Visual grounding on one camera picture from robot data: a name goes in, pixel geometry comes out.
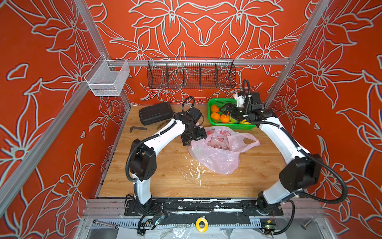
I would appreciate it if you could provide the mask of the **clear plastic bin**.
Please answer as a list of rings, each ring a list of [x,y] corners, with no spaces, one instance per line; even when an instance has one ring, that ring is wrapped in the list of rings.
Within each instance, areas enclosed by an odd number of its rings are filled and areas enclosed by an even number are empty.
[[[118,97],[129,74],[127,60],[107,60],[102,54],[86,74],[85,81],[97,97]]]

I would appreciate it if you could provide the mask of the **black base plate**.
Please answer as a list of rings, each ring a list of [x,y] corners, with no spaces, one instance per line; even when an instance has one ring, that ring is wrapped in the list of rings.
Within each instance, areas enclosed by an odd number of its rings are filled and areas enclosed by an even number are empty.
[[[255,198],[152,198],[140,207],[139,201],[125,199],[125,216],[138,216],[151,207],[160,212],[171,213],[243,213],[245,216],[262,216],[256,208]]]

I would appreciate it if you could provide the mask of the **black tool case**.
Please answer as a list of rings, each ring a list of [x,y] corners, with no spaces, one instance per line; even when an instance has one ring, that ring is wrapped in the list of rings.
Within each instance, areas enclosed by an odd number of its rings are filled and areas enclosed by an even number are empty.
[[[171,105],[167,102],[147,106],[139,110],[139,119],[143,125],[150,125],[173,117]]]

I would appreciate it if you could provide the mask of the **yellow tape roll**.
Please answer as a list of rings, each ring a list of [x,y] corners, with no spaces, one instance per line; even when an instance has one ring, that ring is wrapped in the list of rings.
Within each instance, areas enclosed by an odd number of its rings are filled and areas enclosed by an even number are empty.
[[[205,233],[209,228],[209,223],[205,217],[200,217],[196,220],[196,229],[200,233]]]

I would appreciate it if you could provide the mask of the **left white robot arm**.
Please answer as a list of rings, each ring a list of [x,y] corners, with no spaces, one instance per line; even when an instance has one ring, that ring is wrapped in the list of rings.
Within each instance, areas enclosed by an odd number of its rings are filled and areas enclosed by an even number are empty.
[[[198,125],[200,118],[204,116],[195,108],[195,98],[187,97],[182,103],[181,111],[174,113],[166,126],[148,138],[133,141],[126,160],[125,174],[133,183],[133,198],[139,206],[145,207],[152,199],[151,177],[157,169],[156,157],[162,149],[178,136],[184,146],[207,138],[205,129]]]

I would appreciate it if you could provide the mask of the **metal wrench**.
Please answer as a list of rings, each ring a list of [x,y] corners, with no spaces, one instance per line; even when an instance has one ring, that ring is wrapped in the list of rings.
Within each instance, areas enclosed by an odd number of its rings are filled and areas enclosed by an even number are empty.
[[[102,221],[99,221],[97,219],[93,219],[93,224],[99,224],[99,225],[102,225],[102,226],[110,227],[110,228],[113,228],[114,230],[118,230],[119,229],[119,225],[118,224],[102,222]]]

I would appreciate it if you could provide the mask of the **black hex key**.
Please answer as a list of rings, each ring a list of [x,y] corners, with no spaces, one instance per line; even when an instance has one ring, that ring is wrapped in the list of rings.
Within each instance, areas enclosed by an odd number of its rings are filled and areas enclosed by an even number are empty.
[[[146,127],[139,127],[139,126],[132,126],[132,127],[130,127],[129,132],[132,133],[135,130],[147,131],[147,128]]]

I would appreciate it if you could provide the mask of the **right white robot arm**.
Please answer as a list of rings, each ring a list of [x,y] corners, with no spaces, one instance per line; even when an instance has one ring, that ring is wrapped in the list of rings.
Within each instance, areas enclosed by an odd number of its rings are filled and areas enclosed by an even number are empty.
[[[302,195],[326,204],[339,204],[348,197],[348,188],[340,175],[326,165],[320,155],[311,154],[286,130],[272,109],[265,108],[260,95],[252,92],[245,79],[241,91],[234,97],[236,103],[222,106],[222,109],[237,122],[245,121],[264,132],[281,153],[286,162],[279,173],[279,180],[257,197],[257,211],[262,215],[272,212],[281,202],[296,195]],[[339,182],[341,195],[335,199],[323,199],[306,193],[304,190],[318,183],[321,169],[331,173]]]

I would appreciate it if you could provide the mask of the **orange fruit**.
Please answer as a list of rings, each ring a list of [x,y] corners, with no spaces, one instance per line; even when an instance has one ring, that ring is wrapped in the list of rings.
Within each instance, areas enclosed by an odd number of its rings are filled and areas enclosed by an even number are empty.
[[[210,107],[211,112],[219,113],[220,108],[217,105],[212,105]]]
[[[220,117],[221,117],[221,115],[218,112],[212,112],[210,115],[210,118],[214,121],[219,121]]]
[[[229,115],[222,114],[220,117],[220,122],[221,123],[229,123],[231,121]]]

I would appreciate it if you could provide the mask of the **pink plastic bag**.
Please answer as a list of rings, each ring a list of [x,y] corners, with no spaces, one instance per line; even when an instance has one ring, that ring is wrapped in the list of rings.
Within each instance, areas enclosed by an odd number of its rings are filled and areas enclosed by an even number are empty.
[[[192,141],[190,155],[209,170],[222,175],[232,174],[240,164],[240,154],[260,146],[250,133],[239,133],[226,126],[205,128],[207,138]]]

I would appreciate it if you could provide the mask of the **green plastic basket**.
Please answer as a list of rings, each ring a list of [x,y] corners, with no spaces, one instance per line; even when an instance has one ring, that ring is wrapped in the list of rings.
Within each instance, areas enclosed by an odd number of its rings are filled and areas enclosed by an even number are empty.
[[[208,120],[213,126],[226,126],[230,129],[239,129],[239,130],[251,130],[256,127],[253,124],[249,124],[244,121],[237,121],[232,118],[229,113],[231,110],[228,108],[228,112],[225,113],[226,104],[232,103],[236,106],[235,99],[227,99],[227,98],[214,98],[208,101]]]

